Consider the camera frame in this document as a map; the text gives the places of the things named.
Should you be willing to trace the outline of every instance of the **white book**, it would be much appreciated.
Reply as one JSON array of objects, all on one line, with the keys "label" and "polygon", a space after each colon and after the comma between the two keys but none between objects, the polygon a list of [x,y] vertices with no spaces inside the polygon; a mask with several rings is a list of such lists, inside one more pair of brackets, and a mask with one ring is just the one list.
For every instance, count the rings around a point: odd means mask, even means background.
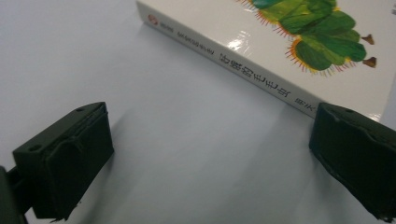
[{"label": "white book", "polygon": [[315,117],[379,121],[396,73],[396,0],[137,0],[149,26]]}]

